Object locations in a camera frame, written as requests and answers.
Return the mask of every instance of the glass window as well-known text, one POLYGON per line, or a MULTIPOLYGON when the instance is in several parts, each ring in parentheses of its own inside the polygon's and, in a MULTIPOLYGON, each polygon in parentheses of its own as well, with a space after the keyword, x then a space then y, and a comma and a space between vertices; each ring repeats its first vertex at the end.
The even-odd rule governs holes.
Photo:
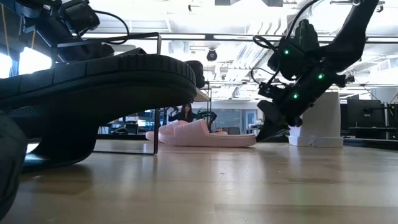
POLYGON ((217 129, 227 131, 228 128, 241 129, 241 110, 213 109, 212 112, 217 114, 216 120, 211 125, 212 131, 216 131, 217 129))
POLYGON ((10 68, 12 66, 12 60, 10 57, 4 54, 0 54, 0 78, 10 77, 10 68))
POLYGON ((98 134, 113 134, 115 131, 124 134, 145 135, 155 129, 155 110, 145 110, 115 119, 99 127, 98 134))
POLYGON ((20 54, 19 74, 30 74, 51 67, 51 58, 31 48, 25 47, 20 54))
POLYGON ((242 110, 242 134, 246 134, 250 124, 257 121, 257 110, 242 110))

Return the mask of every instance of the computer monitor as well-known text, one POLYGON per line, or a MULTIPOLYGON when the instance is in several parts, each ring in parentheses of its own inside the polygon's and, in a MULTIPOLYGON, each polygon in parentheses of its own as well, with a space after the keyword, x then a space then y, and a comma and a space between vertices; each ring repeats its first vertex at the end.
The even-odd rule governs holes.
POLYGON ((222 128, 222 130, 226 131, 228 134, 233 134, 233 135, 241 134, 241 129, 239 127, 222 128))
POLYGON ((348 130, 348 105, 340 104, 340 129, 348 130))
POLYGON ((386 127, 384 105, 379 100, 347 100, 349 127, 386 127))
POLYGON ((390 127, 398 127, 398 105, 393 103, 388 105, 388 126, 390 127))

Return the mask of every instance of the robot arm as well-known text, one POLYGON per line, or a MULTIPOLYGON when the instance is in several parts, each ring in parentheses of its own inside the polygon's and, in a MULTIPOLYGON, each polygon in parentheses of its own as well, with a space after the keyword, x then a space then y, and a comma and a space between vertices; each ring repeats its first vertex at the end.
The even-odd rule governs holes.
MULTIPOLYGON (((6 8, 23 18, 24 32, 36 29, 49 45, 81 40, 88 30, 94 30, 100 20, 85 0, 0 0, 6 8)), ((113 49, 104 44, 91 44, 61 48, 58 57, 62 62, 89 60, 112 55, 113 49)))
POLYGON ((267 118, 257 136, 258 141, 286 131, 288 126, 301 126, 300 116, 332 84, 345 86, 345 75, 336 73, 361 58, 366 43, 366 28, 379 0, 353 3, 340 33, 330 45, 319 47, 317 33, 307 20, 300 22, 299 32, 294 38, 282 38, 268 66, 280 71, 286 79, 296 81, 285 88, 272 85, 272 80, 260 84, 259 94, 272 99, 272 102, 263 100, 257 105, 267 118))

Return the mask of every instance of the white cylindrical pedestal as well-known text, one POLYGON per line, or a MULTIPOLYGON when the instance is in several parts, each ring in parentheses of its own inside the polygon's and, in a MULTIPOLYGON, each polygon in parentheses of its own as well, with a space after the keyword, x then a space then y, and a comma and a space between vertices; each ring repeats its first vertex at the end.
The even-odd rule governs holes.
POLYGON ((343 147, 340 136, 340 97, 324 93, 302 115, 301 127, 290 127, 289 143, 302 147, 343 147))

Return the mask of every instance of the ceiling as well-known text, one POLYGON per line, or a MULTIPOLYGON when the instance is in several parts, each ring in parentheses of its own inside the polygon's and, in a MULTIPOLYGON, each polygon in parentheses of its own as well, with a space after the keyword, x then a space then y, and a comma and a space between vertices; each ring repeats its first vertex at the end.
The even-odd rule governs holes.
MULTIPOLYGON (((164 34, 163 37, 166 37, 166 34, 180 34, 171 39, 164 38, 166 40, 162 42, 162 55, 179 60, 201 61, 205 68, 205 78, 211 82, 213 99, 260 98, 257 95, 257 85, 249 77, 249 71, 252 67, 262 67, 271 72, 266 66, 271 53, 252 42, 231 41, 226 35, 223 36, 226 40, 207 41, 204 35, 198 37, 197 34, 247 35, 242 37, 243 40, 250 39, 253 34, 282 35, 294 15, 308 0, 284 0, 283 7, 268 7, 261 0, 240 0, 230 6, 217 6, 220 1, 113 0, 110 4, 109 1, 91 0, 90 6, 118 15, 133 33, 160 32, 164 34), (216 49, 217 61, 207 61, 209 49, 216 49)), ((391 37, 374 38, 376 41, 398 41, 398 1, 384 1, 384 10, 374 13, 367 35, 391 37)), ((330 0, 323 0, 307 10, 302 18, 309 19, 319 36, 333 37, 338 33, 350 9, 350 5, 330 4, 330 0)), ((102 15, 99 18, 101 25, 87 33, 86 38, 125 34, 125 28, 118 20, 102 15)), ((150 54, 155 53, 154 40, 129 40, 122 46, 114 46, 114 49, 123 52, 134 47, 142 47, 150 54)), ((346 71, 355 75, 357 85, 345 89, 333 87, 330 91, 339 91, 341 97, 346 98, 354 94, 368 93, 358 85, 359 83, 367 83, 367 88, 377 87, 377 84, 398 85, 398 78, 393 75, 398 67, 396 58, 398 45, 368 44, 362 60, 346 71)), ((270 75, 260 71, 255 73, 255 78, 260 81, 267 80, 270 75)), ((286 81, 283 77, 279 79, 282 82, 286 81)))

